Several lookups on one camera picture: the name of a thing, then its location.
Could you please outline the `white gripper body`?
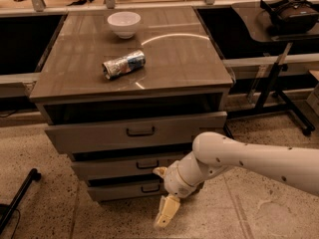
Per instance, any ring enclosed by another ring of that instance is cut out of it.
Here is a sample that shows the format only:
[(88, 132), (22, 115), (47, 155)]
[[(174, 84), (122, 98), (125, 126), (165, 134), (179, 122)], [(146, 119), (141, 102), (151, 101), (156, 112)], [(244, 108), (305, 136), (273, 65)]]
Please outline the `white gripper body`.
[(187, 198), (199, 185), (199, 167), (195, 160), (175, 161), (165, 172), (165, 190), (179, 198)]

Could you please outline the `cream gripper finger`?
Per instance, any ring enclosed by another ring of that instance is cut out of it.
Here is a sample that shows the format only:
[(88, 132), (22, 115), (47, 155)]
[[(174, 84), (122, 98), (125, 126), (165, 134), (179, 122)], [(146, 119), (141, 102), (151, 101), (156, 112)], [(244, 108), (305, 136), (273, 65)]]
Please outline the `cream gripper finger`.
[(165, 228), (172, 221), (180, 208), (180, 199), (171, 194), (162, 196), (159, 201), (159, 213), (154, 222), (154, 228)]
[(153, 169), (153, 173), (159, 176), (160, 178), (165, 178), (166, 171), (167, 171), (167, 168), (164, 166), (156, 167)]

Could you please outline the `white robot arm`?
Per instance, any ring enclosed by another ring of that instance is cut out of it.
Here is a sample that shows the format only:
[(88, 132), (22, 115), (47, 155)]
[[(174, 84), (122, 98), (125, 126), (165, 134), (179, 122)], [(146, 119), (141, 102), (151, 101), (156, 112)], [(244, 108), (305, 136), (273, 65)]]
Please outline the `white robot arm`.
[(176, 215), (183, 198), (197, 187), (237, 166), (310, 194), (319, 193), (319, 150), (239, 142), (216, 132), (199, 134), (192, 150), (154, 174), (163, 180), (167, 195), (159, 202), (156, 228), (165, 228)]

